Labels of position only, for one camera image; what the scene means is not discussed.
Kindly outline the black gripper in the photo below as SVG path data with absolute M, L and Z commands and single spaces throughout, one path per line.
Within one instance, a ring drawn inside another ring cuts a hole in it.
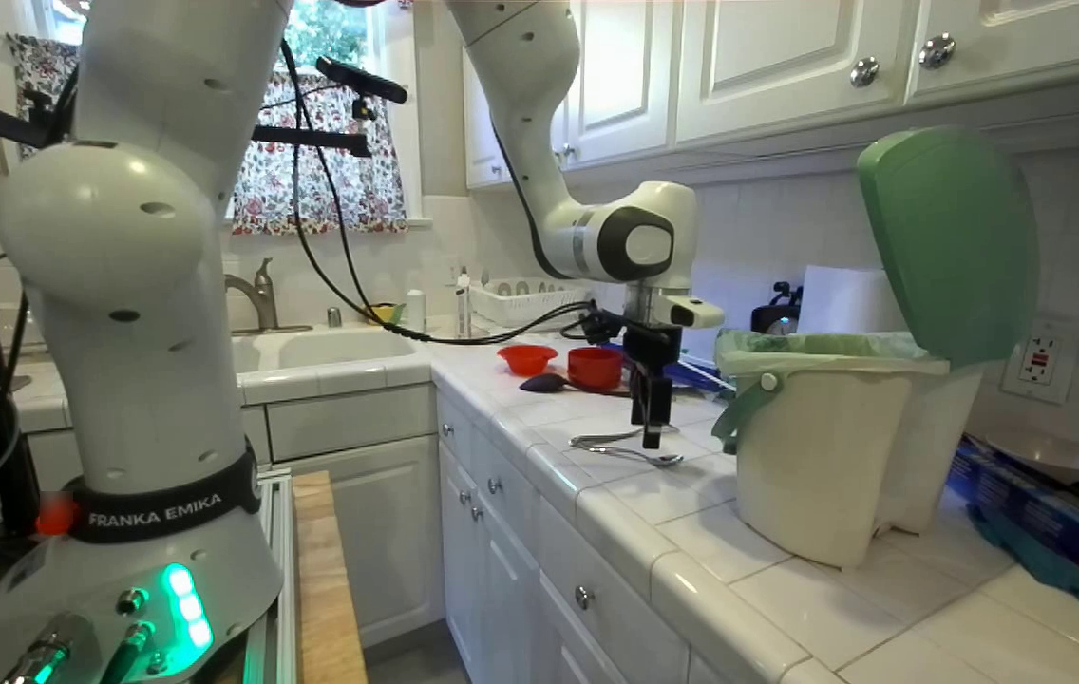
M 679 353 L 679 331 L 633 324 L 623 335 L 623 353 L 631 365 L 631 426 L 643 426 L 643 449 L 662 449 L 671 405 L 671 379 L 663 377 L 663 365 Z

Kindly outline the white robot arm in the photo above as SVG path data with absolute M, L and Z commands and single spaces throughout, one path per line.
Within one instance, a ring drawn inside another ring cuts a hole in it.
M 294 0 L 96 0 L 69 136 L 0 181 L 81 449 L 0 580 L 0 684 L 183 684 L 280 597 L 220 226 Z

